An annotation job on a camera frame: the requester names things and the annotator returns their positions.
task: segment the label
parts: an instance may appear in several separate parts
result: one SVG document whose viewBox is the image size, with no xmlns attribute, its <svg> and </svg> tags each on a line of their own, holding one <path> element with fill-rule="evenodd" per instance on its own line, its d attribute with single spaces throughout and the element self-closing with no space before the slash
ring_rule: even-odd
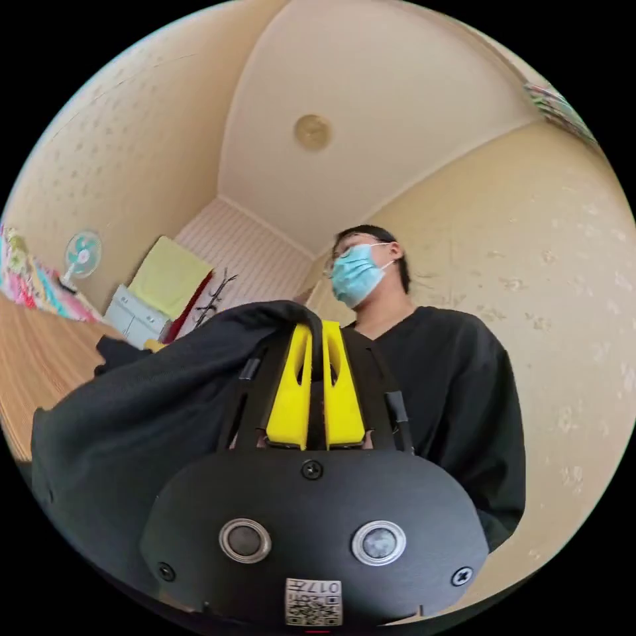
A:
<svg viewBox="0 0 636 636">
<path fill-rule="evenodd" d="M 288 578 L 285 585 L 285 622 L 301 627 L 342 625 L 341 582 Z"/>
</svg>

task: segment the wooden floor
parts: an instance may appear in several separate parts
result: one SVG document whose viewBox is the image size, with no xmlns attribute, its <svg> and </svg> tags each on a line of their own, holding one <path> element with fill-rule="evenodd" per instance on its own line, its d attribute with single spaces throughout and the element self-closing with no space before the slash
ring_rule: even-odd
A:
<svg viewBox="0 0 636 636">
<path fill-rule="evenodd" d="M 121 338 L 107 325 L 21 307 L 0 293 L 0 419 L 16 459 L 30 460 L 35 409 L 51 408 L 93 377 L 103 335 Z"/>
</svg>

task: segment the person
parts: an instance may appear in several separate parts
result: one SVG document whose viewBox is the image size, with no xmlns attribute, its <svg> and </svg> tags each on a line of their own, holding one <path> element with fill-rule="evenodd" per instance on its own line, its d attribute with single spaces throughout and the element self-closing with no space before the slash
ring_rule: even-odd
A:
<svg viewBox="0 0 636 636">
<path fill-rule="evenodd" d="M 417 306 L 407 257 L 374 225 L 335 237 L 325 270 L 355 329 L 376 343 L 402 390 L 415 452 L 471 497 L 491 551 L 525 509 L 525 447 L 509 356 L 476 316 Z"/>
</svg>

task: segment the blue surgical mask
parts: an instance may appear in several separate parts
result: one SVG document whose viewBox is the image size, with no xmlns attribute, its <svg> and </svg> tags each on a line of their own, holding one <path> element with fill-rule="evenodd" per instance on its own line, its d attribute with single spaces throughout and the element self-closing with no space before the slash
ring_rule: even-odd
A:
<svg viewBox="0 0 636 636">
<path fill-rule="evenodd" d="M 354 309 L 369 296 L 384 278 L 385 268 L 394 262 L 378 267 L 371 256 L 371 248 L 376 245 L 388 245 L 388 243 L 354 245 L 333 264 L 331 273 L 333 295 L 349 309 Z"/>
</svg>

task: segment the colorful blanket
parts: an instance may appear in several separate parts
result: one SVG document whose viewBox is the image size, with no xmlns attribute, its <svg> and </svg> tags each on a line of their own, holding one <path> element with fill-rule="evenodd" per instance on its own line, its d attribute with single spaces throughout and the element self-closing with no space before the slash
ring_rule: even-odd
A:
<svg viewBox="0 0 636 636">
<path fill-rule="evenodd" d="M 0 224 L 0 291 L 17 305 L 49 311 L 71 320 L 102 322 L 102 316 L 57 283 L 59 273 L 28 253 L 14 228 Z"/>
</svg>

